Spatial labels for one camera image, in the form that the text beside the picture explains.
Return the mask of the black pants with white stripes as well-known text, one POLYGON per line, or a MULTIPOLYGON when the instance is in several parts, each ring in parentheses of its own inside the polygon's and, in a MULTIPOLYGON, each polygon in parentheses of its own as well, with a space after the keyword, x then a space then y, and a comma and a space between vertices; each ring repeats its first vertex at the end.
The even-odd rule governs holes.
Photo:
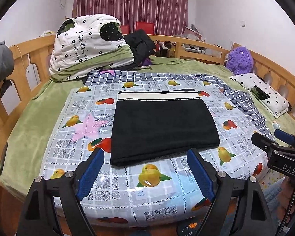
POLYGON ((111 134, 112 166, 219 144, 214 119, 196 90, 118 93, 111 134))

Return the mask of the fruit print plastic mat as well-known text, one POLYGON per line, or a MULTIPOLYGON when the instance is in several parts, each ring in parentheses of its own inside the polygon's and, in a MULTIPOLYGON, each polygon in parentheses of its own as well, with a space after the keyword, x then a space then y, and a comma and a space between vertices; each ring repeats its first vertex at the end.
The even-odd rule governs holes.
POLYGON ((81 205, 109 227, 165 224, 209 206, 186 152, 231 177, 262 178, 267 156, 251 142, 271 136, 251 97, 208 74, 94 72, 73 89, 50 135, 40 173, 73 171, 100 148, 104 163, 81 205))

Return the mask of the white dotted pillow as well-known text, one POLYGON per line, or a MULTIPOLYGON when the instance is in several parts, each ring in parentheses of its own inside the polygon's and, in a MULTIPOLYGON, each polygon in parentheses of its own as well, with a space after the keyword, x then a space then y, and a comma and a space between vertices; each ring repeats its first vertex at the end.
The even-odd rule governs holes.
POLYGON ((256 97, 274 118, 279 118, 288 111, 288 101, 256 74, 234 75, 230 76, 230 79, 239 83, 256 97))

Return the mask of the green bed blanket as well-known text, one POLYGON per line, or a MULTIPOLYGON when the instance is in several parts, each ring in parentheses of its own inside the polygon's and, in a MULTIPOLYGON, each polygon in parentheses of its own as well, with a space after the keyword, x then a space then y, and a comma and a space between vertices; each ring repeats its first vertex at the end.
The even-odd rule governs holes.
MULTIPOLYGON (((150 73, 209 74, 229 87, 243 90, 231 80, 231 72, 221 65, 197 60, 152 57, 150 73)), ((39 174, 49 137, 71 89, 82 87, 85 79, 63 83, 48 81, 29 101, 12 130, 0 182, 17 199, 24 201, 34 178, 39 174)))

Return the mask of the purple plush toy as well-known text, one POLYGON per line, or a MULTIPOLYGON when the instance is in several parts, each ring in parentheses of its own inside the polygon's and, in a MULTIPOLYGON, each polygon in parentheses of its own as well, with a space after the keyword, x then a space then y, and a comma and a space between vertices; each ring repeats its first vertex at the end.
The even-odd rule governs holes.
POLYGON ((253 69, 253 58, 246 47, 236 47, 228 54, 226 68, 234 75, 251 73, 253 69))

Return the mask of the folded white green quilt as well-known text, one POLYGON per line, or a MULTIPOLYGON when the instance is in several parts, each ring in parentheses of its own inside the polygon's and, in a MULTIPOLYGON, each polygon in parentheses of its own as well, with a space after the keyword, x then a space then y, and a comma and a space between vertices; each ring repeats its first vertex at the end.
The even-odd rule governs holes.
POLYGON ((115 69, 134 62, 134 55, 114 16, 94 14, 67 19, 60 26, 50 57, 54 82, 87 76, 94 69, 115 69))

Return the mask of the grey garment on bedpost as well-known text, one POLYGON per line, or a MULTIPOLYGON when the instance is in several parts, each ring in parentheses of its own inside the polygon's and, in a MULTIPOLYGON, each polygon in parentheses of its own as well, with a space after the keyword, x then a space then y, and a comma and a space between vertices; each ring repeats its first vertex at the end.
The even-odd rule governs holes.
POLYGON ((13 53, 5 41, 0 42, 0 82, 6 79, 14 70, 13 53))

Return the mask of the black clothes pile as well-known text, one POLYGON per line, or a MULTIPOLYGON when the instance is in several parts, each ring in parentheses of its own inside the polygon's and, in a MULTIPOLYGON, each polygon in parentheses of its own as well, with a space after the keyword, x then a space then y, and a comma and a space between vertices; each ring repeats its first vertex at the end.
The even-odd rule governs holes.
POLYGON ((124 39, 132 51, 134 61, 129 65, 117 68, 118 70, 132 71, 152 65, 150 56, 155 54, 156 45, 143 29, 125 35, 124 39))

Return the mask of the red chair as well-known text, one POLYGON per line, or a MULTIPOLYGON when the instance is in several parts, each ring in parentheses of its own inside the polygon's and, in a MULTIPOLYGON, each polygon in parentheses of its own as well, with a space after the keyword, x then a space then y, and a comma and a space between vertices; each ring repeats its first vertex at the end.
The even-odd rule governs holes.
POLYGON ((154 34, 154 23, 150 22, 141 22, 137 21, 135 23, 135 31, 144 30, 146 34, 153 35, 154 34))
POLYGON ((130 34, 130 26, 129 25, 122 25, 120 26, 121 33, 125 36, 130 34))

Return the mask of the maroon curtain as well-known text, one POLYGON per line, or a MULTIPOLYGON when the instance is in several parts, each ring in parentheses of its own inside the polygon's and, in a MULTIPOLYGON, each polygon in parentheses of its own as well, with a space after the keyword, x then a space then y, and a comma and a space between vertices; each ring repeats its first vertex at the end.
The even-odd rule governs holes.
POLYGON ((188 25, 188 0, 74 0, 72 14, 108 14, 131 31, 137 22, 153 23, 155 34, 172 36, 188 25))

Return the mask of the wooden bed frame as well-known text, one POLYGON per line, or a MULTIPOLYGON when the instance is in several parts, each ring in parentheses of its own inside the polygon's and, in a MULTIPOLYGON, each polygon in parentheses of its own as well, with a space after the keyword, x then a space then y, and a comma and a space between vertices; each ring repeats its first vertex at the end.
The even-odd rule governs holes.
MULTIPOLYGON (((20 102, 11 112, 7 112, 0 98, 0 186, 21 201, 25 199, 22 191, 8 184, 1 175, 1 169, 6 167, 7 161, 4 147, 23 110, 49 80, 47 68, 54 47, 54 39, 55 36, 51 34, 10 47, 15 70, 8 78, 15 84, 20 102)), ((164 68, 169 69, 171 73, 174 71, 186 73, 189 69, 195 69, 198 72, 208 70, 209 74, 216 74, 219 77, 228 75, 225 67, 218 63, 217 58, 187 52, 182 48, 179 48, 179 53, 180 58, 153 57, 153 69, 164 63, 164 68)), ((295 105, 295 76, 265 56, 254 51, 250 54, 253 57, 257 75, 261 78, 270 75, 271 86, 274 89, 286 86, 286 99, 291 105, 295 105)))

